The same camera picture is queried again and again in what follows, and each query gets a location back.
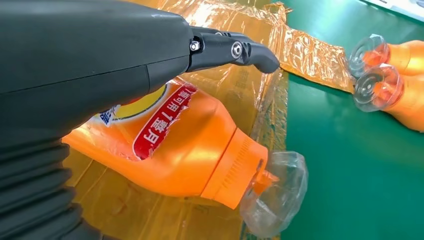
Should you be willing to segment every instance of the clear plastic cap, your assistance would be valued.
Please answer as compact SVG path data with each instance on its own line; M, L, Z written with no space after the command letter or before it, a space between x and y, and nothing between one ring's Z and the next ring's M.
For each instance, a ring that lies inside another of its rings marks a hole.
M271 153L259 174L241 199L240 214L253 234L271 238L298 213L308 188L308 170L302 155L286 151Z
M404 83L396 68L383 63L357 80L353 100L362 111L374 112L394 104L403 90Z
M360 78L371 67L386 63L390 50L384 38L377 34L362 39L350 54L348 67L350 73Z

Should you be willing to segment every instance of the screw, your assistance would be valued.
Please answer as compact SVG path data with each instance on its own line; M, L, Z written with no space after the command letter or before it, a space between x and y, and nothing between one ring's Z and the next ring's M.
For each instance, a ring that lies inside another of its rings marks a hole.
M198 41L191 41L190 42L190 51L194 52L200 49L200 42Z
M239 41L236 41L231 46L231 55L233 58L238 59L242 55L242 44Z

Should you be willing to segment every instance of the orange bottle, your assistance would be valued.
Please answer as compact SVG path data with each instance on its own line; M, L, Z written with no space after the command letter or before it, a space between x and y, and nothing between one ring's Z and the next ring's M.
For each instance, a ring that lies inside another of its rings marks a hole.
M394 66L370 68L355 85L353 99L364 112L382 110L406 127L424 132L424 74L400 75Z
M153 192L200 196L232 209L241 202L247 225L261 237L287 226L307 187L301 155L269 155L219 100L179 78L94 116L63 141ZM264 218L274 224L263 225Z
M424 41L413 40L396 45L372 34L361 40L349 57L349 70L357 78L380 64L392 65L405 76L424 74Z

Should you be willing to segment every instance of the red label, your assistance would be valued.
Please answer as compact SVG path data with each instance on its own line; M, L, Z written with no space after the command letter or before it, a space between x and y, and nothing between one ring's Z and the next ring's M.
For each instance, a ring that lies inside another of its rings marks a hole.
M197 89L190 84L179 87L151 116L135 138L132 149L141 160L152 155L168 133L168 128L182 110L189 107L192 95Z

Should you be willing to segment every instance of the green table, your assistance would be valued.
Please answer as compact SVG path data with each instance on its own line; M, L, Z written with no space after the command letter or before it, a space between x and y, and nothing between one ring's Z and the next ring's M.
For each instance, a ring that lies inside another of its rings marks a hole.
M282 0L288 25L343 46L372 33L424 40L424 24L354 0ZM352 96L289 76L287 149L305 156L308 192L282 240L424 239L424 133Z

